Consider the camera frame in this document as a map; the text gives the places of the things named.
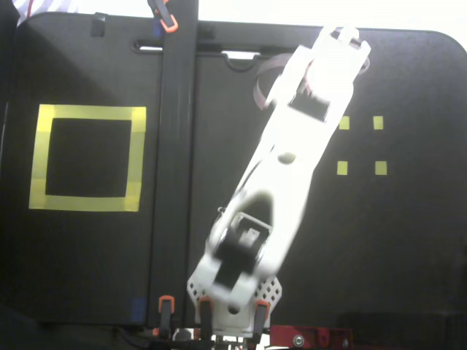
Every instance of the yellow square marker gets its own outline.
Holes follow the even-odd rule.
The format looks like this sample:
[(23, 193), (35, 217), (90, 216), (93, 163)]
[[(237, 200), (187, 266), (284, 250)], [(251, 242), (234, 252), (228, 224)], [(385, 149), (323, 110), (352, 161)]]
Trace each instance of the yellow square marker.
[[(125, 197), (47, 195), (47, 164), (53, 120), (130, 120), (131, 136)], [(138, 211), (142, 186), (146, 107), (72, 106), (41, 104), (31, 172), (30, 209), (66, 211)]]
[(345, 115), (342, 117), (341, 122), (339, 123), (339, 130), (349, 130), (350, 129), (350, 118)]
[(373, 128), (374, 130), (383, 130), (385, 128), (382, 115), (376, 115), (373, 117)]
[(387, 163), (385, 161), (377, 161), (374, 164), (374, 173), (376, 175), (387, 175)]
[(344, 162), (343, 160), (337, 162), (337, 174), (347, 175), (347, 162)]

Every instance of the white wall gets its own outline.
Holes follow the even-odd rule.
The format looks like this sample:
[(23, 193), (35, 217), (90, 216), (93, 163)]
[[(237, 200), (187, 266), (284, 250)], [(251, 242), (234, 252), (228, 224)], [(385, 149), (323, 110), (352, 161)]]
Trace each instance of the white wall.
[[(84, 13), (151, 17), (146, 0), (81, 2)], [(199, 19), (433, 30), (467, 48), (466, 0), (199, 0)]]

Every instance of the robotic arm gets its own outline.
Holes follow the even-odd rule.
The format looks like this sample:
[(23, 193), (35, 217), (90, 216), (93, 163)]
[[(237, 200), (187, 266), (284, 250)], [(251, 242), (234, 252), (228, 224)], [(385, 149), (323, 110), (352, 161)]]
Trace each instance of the robotic arm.
[[(297, 48), (274, 83), (266, 100), (274, 112), (188, 280), (198, 323), (200, 300), (212, 305), (214, 334), (251, 338), (258, 322), (269, 326), (282, 295), (276, 275), (300, 227), (313, 171), (369, 52), (356, 29), (324, 28), (312, 49)], [(257, 201), (269, 204), (271, 222), (244, 213)], [(259, 321), (258, 305), (267, 306)]]

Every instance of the screw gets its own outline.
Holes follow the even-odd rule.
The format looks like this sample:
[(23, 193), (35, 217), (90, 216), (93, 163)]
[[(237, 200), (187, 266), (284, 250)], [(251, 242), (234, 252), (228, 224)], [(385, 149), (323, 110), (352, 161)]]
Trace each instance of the screw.
[(296, 335), (295, 337), (293, 337), (293, 345), (296, 348), (301, 348), (304, 344), (305, 340), (304, 337), (302, 337), (301, 335)]

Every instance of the white perforated bracket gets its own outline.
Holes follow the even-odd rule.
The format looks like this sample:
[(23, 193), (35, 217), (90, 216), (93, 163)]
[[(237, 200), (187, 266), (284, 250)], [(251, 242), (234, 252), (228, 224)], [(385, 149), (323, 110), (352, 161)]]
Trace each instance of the white perforated bracket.
[[(208, 296), (206, 291), (194, 282), (190, 277), (187, 283), (187, 291), (195, 307), (195, 323), (200, 324), (201, 320), (198, 311), (199, 298)], [(212, 329), (215, 335), (231, 335), (237, 337), (250, 337), (253, 331), (253, 321), (255, 317), (255, 304), (258, 300), (265, 300), (271, 306), (269, 315), (264, 324), (265, 328), (270, 327), (271, 313), (282, 297), (282, 286), (277, 277), (270, 277), (262, 281), (251, 302), (248, 303), (239, 313), (232, 314), (229, 307), (218, 300), (213, 300)]]
[(280, 285), (277, 277), (269, 277), (267, 280), (260, 283), (256, 289), (254, 297), (255, 302), (258, 300), (264, 300), (271, 305), (271, 308), (269, 309), (269, 315), (271, 315), (276, 304), (282, 297), (282, 286)]

